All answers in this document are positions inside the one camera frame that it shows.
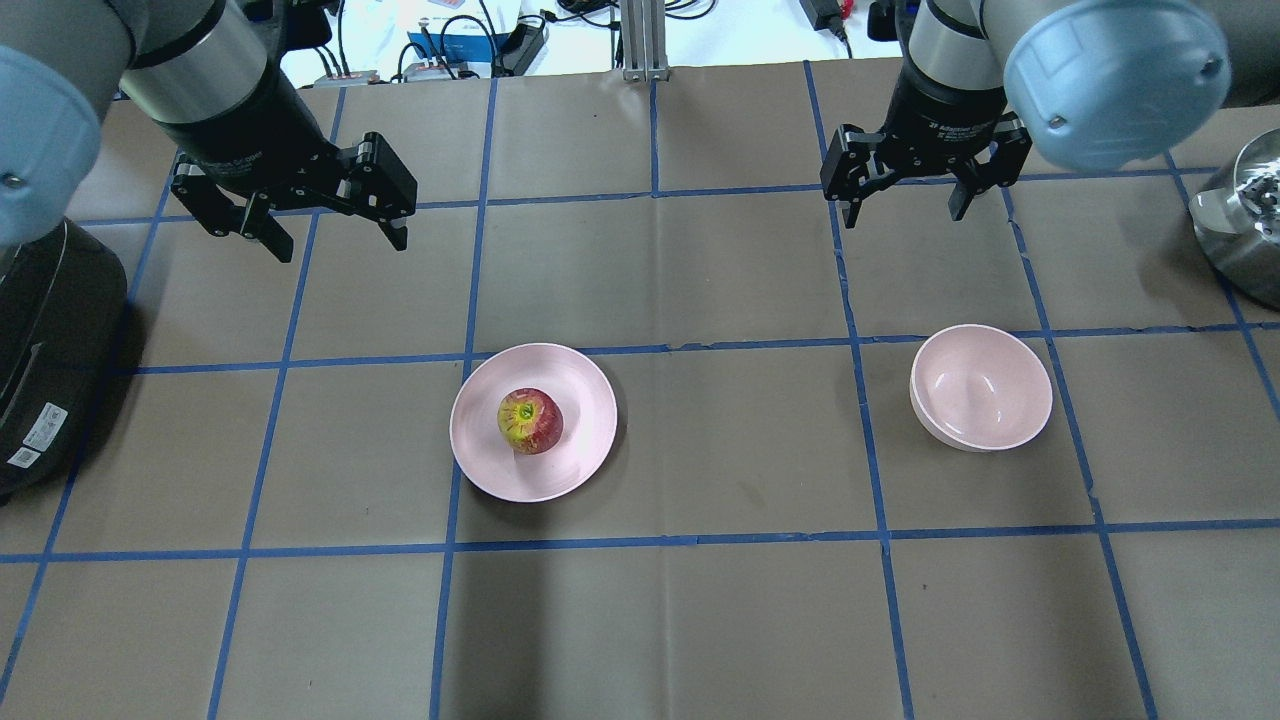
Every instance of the metal pot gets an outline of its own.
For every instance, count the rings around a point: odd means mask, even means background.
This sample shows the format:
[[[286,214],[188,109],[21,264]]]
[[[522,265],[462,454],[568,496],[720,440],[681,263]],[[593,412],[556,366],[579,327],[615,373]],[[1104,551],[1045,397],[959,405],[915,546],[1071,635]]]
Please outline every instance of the metal pot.
[[[1280,129],[1245,145],[1189,209],[1213,266],[1249,297],[1280,309]]]

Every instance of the pink plate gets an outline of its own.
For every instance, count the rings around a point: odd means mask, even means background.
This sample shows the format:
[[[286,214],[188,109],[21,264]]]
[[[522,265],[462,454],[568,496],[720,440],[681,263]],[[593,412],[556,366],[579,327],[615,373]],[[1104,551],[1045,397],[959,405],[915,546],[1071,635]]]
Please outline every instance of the pink plate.
[[[520,455],[498,430],[498,404],[508,392],[538,388],[564,418],[556,447]],[[449,415],[449,443],[475,486],[513,502],[541,502],[585,483],[613,447],[618,404],[604,373],[581,352],[547,342],[494,355],[462,383]]]

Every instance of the red apple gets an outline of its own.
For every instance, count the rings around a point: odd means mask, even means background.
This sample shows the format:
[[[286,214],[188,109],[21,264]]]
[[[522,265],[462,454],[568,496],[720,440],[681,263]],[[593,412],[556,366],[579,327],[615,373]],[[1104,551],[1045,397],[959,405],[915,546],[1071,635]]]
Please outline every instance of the red apple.
[[[516,452],[538,455],[559,442],[564,418],[545,392],[522,387],[507,393],[498,405],[498,428]]]

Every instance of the sticker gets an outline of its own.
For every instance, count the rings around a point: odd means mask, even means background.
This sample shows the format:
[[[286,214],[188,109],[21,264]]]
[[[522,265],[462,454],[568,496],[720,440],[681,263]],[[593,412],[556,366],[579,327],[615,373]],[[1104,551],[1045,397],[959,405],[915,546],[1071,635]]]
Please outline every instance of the sticker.
[[[36,424],[27,433],[27,439],[22,441],[22,443],[44,452],[52,445],[54,438],[58,437],[58,430],[63,429],[63,423],[65,421],[67,411],[52,402],[46,402],[45,409],[40,411],[40,418],[36,419]]]
[[[18,452],[14,452],[13,457],[9,459],[9,464],[10,465],[17,465],[17,466],[23,468],[23,469],[27,469],[27,468],[31,468],[31,465],[36,460],[40,460],[40,454],[38,452],[36,452],[35,450],[32,450],[29,447],[20,447],[20,448],[18,448]]]

